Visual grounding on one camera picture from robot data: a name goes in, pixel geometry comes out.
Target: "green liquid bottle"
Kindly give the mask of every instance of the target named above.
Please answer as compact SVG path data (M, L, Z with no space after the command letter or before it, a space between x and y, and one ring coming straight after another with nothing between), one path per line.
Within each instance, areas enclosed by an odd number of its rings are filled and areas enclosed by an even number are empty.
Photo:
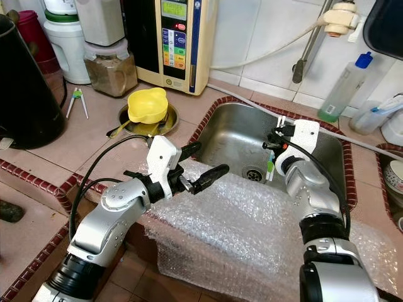
M360 89L367 74L366 68L372 61L371 53L363 53L358 60L347 64L336 85L325 100L317 115L322 121L337 121L351 99Z

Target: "sink basin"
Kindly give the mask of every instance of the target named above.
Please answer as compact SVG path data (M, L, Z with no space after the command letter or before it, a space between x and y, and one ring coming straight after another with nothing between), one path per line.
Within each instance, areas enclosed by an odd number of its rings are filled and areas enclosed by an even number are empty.
M202 148L196 160L216 166L228 164L230 172L285 191L284 178L275 173L266 182L268 150L262 148L267 135L277 125L277 118L241 103L218 106L201 131L198 141ZM319 133L313 155L332 174L346 192L343 147L337 138Z

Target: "black cable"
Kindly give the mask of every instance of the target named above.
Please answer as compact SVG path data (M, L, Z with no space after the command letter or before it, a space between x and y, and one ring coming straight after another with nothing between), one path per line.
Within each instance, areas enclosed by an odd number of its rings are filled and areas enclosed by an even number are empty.
M110 150L112 150L113 148L115 148L116 146L120 145L123 142L126 142L127 140L131 140L133 138L143 138L145 141L147 141L148 137L145 137L143 135L132 135L130 137L126 137L122 140L120 140L119 142L114 143L112 146L106 148L101 154L98 155L98 157L94 160L93 164L91 165L91 167L88 169L87 174L84 176L84 178L82 179L81 185L78 189L76 198L74 198L73 204L71 206L71 213L70 213L70 218L69 218L69 238L70 241L72 240L73 236L76 234L76 213L77 213L77 208L78 208L78 204L80 202L80 197L81 197L81 193L84 189L84 186L89 178L89 175L92 173L92 171L94 170L96 164L101 160L101 158L108 153Z
M293 148L296 148L298 151L301 151L303 154L305 154L317 166L317 168L320 170L320 172L327 178L327 180L330 183L331 190L337 195L337 197L340 200L341 211L342 212L344 211L344 215L346 216L345 229L346 229L346 235L347 235L347 237L349 237L350 229L351 229L351 217L350 217L348 204L347 204L346 198L344 197L343 192L341 191L341 189L338 186L337 182L334 180L333 176L330 175L330 173L325 169L325 167L312 154L310 154L304 148L298 146L295 143L290 142L289 140L287 140L286 138L284 138L281 135L278 135L278 136L281 138L281 140L284 143L290 145Z
M67 81L63 77L63 99L62 99L62 102L59 105L61 109L63 108L66 99L67 99Z
M115 179L115 178L99 178L99 179L96 179L96 180L94 180L94 181L91 181L91 182L82 190L81 195L80 195L80 200L82 200L82 198L84 197L84 195L87 193L87 191L88 191L89 189L91 189L92 186L96 185L96 184L99 183L99 182L103 182L103 181L122 182L122 181L120 181L119 179Z

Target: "colorful buttons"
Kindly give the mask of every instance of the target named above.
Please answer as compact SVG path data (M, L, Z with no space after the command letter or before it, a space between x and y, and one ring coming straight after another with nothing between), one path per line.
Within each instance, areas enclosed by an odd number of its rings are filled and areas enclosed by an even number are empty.
M162 50L164 65L185 69L186 34L180 31L162 29Z

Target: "countertop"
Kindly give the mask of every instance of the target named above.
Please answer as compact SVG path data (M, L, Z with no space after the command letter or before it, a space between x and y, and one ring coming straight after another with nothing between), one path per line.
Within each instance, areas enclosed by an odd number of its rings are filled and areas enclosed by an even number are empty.
M60 101L63 95L60 81L55 78L49 79L48 82ZM252 101L316 118L317 110L314 108L270 97L224 82L216 80L210 80L210 82ZM118 126L117 114L126 104L128 94L123 98L116 99L100 94L90 86L68 84L67 87L68 98L63 112L67 111L69 96L71 96L74 88L80 87L84 93L89 111L88 120L85 118L81 102L76 101L71 117L67 121L67 128L59 139L50 145L34 150L9 149L0 152L0 159L30 171L30 173L56 186L60 186L74 172L84 175L93 160L106 147L127 135L122 132L116 138L108 139L105 133ZM150 87L152 87L150 84L140 82L134 90L148 89ZM212 103L223 96L226 96L226 94L210 88L206 88L203 94L198 97L167 90L168 100L175 106L180 116L179 126L167 137L177 146L185 145ZM374 146L379 143L385 143L380 131L376 131L369 136L359 135L349 129L348 121L349 118L341 117L333 125L338 127L345 135L362 142ZM376 155L374 152L356 145L352 145L352 153L358 204L351 212L351 217L382 231L394 243L399 258L397 287L400 289L399 295L403 297L403 234L396 228L396 225L390 220L386 212ZM91 174L91 178L115 177L124 180L127 177L123 176L123 171L138 170L146 155L147 147L144 142L131 140L108 153L97 165Z

